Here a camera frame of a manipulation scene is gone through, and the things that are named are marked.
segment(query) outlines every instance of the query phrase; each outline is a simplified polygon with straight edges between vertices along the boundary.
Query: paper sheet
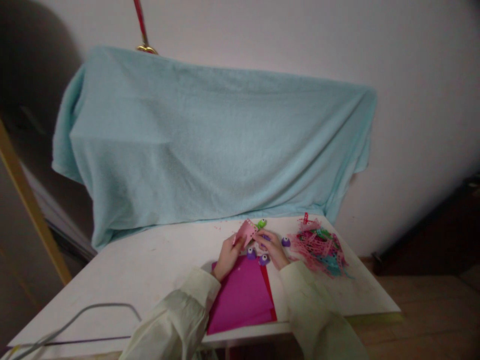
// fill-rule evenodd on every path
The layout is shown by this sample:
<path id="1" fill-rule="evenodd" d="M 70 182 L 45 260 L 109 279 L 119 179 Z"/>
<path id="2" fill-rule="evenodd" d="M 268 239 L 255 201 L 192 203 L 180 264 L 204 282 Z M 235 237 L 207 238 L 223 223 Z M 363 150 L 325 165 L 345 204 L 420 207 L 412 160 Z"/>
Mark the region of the paper sheet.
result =
<path id="1" fill-rule="evenodd" d="M 258 260 L 240 256 L 210 310 L 207 334 L 268 323 L 274 309 Z"/>

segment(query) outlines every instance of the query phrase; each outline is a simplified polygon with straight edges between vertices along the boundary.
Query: cable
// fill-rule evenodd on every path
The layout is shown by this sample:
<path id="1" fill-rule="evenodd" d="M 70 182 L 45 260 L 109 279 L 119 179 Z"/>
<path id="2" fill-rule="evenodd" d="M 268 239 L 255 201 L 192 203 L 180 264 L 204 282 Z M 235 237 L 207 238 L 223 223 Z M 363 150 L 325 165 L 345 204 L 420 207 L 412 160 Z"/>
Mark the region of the cable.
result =
<path id="1" fill-rule="evenodd" d="M 127 303 L 122 303 L 122 302 L 106 302 L 106 303 L 98 303 L 98 304 L 93 304 L 89 305 L 87 307 L 84 307 L 82 310 L 80 310 L 69 322 L 67 322 L 63 327 L 58 329 L 57 331 L 54 331 L 51 335 L 48 335 L 47 337 L 43 337 L 44 339 L 38 340 L 31 348 L 29 348 L 27 351 L 24 353 L 20 354 L 17 357 L 14 357 L 12 360 L 20 360 L 26 357 L 27 355 L 33 353 L 35 350 L 41 348 L 51 340 L 55 339 L 58 335 L 63 333 L 65 329 L 67 329 L 72 323 L 79 318 L 80 315 L 82 315 L 84 312 L 90 310 L 90 309 L 95 309 L 95 308 L 109 308 L 109 307 L 125 307 L 125 308 L 130 308 L 133 313 L 135 314 L 136 318 L 138 321 L 142 321 L 142 318 L 140 317 L 139 313 L 137 312 L 137 309 L 135 309 L 132 305 L 127 304 Z"/>

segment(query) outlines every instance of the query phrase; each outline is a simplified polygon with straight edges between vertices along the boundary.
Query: sleeve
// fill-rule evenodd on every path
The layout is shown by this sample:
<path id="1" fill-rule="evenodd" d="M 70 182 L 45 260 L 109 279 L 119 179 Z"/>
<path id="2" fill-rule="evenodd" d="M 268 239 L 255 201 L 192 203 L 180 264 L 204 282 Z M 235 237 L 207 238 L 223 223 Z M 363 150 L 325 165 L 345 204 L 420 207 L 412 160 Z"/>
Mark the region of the sleeve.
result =
<path id="1" fill-rule="evenodd" d="M 319 286 L 302 261 L 280 271 L 290 325 L 305 359 L 340 360 L 369 358 L 365 347 L 330 294 Z"/>
<path id="2" fill-rule="evenodd" d="M 147 314 L 119 360 L 191 359 L 205 335 L 220 287 L 212 275 L 194 268 L 179 290 Z"/>

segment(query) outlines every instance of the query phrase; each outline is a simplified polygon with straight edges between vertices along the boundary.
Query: blue cloth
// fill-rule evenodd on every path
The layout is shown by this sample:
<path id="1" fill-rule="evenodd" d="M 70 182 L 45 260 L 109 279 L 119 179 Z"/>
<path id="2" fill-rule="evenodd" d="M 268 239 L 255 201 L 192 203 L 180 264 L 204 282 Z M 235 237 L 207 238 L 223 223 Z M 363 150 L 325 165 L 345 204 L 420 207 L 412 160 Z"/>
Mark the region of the blue cloth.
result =
<path id="1" fill-rule="evenodd" d="M 366 168 L 373 89 L 97 47 L 63 96 L 52 167 L 93 199 L 92 244 L 146 227 L 313 212 Z"/>

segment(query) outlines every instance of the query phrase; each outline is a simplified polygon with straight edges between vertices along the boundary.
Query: paper cutout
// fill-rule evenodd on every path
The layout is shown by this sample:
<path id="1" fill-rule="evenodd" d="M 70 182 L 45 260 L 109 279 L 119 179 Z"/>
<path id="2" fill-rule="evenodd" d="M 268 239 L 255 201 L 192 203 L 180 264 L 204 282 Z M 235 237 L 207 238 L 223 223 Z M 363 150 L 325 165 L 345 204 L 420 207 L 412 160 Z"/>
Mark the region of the paper cutout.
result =
<path id="1" fill-rule="evenodd" d="M 264 273 L 258 261 L 238 257 L 210 310 L 208 335 L 277 320 L 267 269 L 263 268 Z"/>
<path id="2" fill-rule="evenodd" d="M 299 219 L 300 230 L 296 235 L 289 235 L 290 251 L 301 255 L 301 258 L 291 256 L 291 260 L 303 260 L 306 267 L 317 272 L 321 271 L 330 278 L 344 276 L 351 278 L 346 272 L 348 266 L 337 234 L 330 233 L 315 220 L 308 220 L 308 213 Z"/>
<path id="3" fill-rule="evenodd" d="M 259 228 L 250 219 L 245 220 L 236 233 L 233 245 L 235 245 L 239 239 L 245 237 L 245 242 L 241 247 L 241 249 L 244 250 L 249 242 L 252 241 L 254 234 L 258 231 Z"/>

